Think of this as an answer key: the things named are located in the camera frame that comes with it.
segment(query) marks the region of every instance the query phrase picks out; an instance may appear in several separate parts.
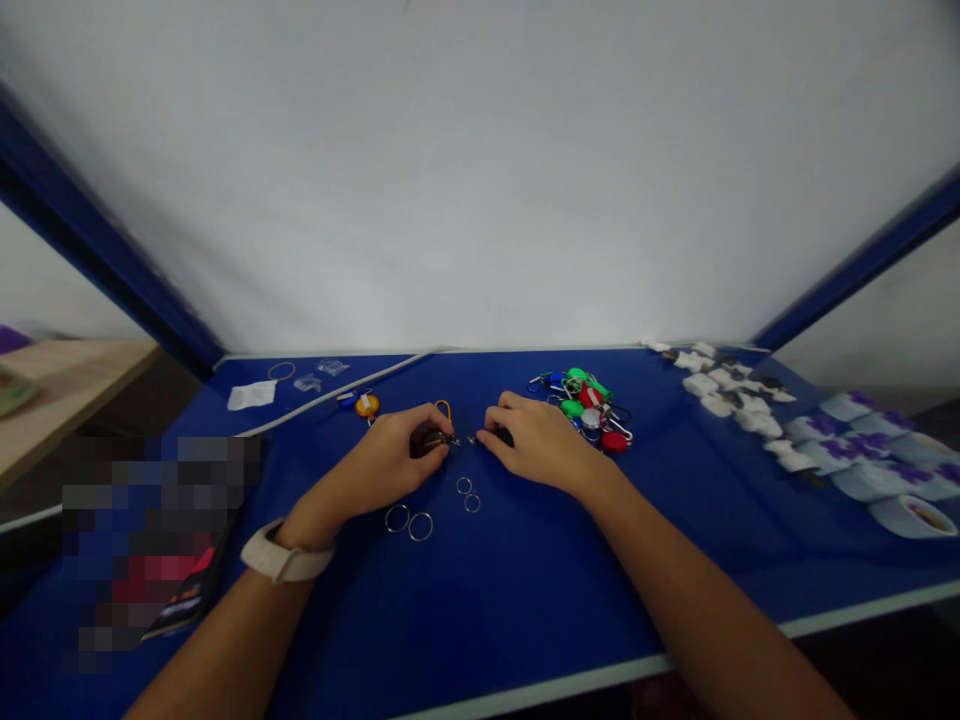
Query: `smartwatch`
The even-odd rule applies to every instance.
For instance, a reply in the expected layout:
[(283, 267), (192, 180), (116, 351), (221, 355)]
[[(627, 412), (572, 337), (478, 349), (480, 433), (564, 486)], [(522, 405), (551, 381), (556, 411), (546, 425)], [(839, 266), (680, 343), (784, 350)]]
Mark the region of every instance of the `smartwatch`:
[(253, 534), (240, 552), (240, 559), (247, 567), (270, 578), (270, 582), (279, 585), (283, 582), (303, 582), (312, 580), (326, 570), (333, 559), (331, 548), (326, 552), (307, 552), (303, 548), (288, 550), (273, 542), (285, 518), (277, 518), (264, 525)]

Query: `wooden table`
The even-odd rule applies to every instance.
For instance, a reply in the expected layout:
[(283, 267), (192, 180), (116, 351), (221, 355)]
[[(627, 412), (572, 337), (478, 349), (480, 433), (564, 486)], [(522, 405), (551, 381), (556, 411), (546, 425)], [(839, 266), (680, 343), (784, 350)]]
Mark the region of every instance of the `wooden table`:
[(40, 386), (0, 418), (0, 493), (129, 385), (160, 354), (153, 340), (49, 340), (6, 355)]

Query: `blue table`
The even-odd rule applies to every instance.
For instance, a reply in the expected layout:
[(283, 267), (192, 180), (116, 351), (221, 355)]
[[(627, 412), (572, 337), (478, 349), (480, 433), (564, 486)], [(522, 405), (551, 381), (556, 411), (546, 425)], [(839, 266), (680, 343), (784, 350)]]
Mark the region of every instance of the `blue table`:
[[(777, 408), (781, 420), (822, 399), (776, 361), (744, 357), (800, 398)], [(166, 443), (232, 435), (303, 404), (311, 395), (290, 380), (279, 384), (272, 405), (226, 411), (231, 387), (265, 379), (281, 359), (225, 363)], [(291, 360), (300, 375), (318, 359)], [(350, 369), (337, 378), (317, 373), (324, 390), (401, 358), (340, 359)], [(707, 413), (683, 391), (685, 373), (654, 353), (435, 355), (379, 381), (376, 393), (384, 412), (448, 400), (465, 438), (502, 390), (525, 394), (529, 378), (571, 366), (595, 373), (633, 411), (635, 444), (618, 458), (627, 476), (788, 634), (960, 594), (960, 542), (900, 539), (832, 485), (789, 478), (757, 436)], [(241, 543), (287, 513), (365, 431), (364, 421), (330, 403), (271, 434), (226, 585), (242, 571)], [(464, 511), (454, 487), (460, 476), (472, 478), (482, 498), (476, 514)], [(570, 498), (510, 475), (464, 443), (405, 502), (433, 515), (432, 537), (414, 543), (387, 533), (383, 512), (344, 528), (290, 649), (272, 716), (489, 715), (668, 667), (627, 577)], [(941, 507), (960, 521), (960, 505)], [(61, 633), (76, 633), (71, 603), (90, 592), (66, 560), (0, 627), (0, 707), (11, 716), (117, 717), (183, 642), (183, 635), (160, 638), (114, 653), (110, 675), (63, 673), (69, 641)]]

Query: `white wall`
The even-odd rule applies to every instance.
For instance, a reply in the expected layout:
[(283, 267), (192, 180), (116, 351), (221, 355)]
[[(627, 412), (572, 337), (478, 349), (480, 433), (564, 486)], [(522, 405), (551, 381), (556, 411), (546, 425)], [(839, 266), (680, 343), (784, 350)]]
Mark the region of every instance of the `white wall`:
[(917, 412), (960, 396), (960, 223), (908, 255), (776, 357), (814, 384)]
[(0, 0), (0, 73), (231, 350), (742, 340), (960, 160), (958, 20)]
[(40, 337), (125, 340), (140, 326), (0, 203), (0, 324)]

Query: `yellow keychain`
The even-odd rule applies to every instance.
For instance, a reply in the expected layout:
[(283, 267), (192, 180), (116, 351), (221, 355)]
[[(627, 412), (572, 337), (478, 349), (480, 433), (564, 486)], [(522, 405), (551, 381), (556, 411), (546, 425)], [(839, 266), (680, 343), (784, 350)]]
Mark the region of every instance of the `yellow keychain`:
[(364, 393), (357, 398), (353, 409), (356, 410), (357, 415), (367, 419), (367, 425), (373, 425), (377, 419), (377, 413), (380, 412), (380, 398), (370, 393)]

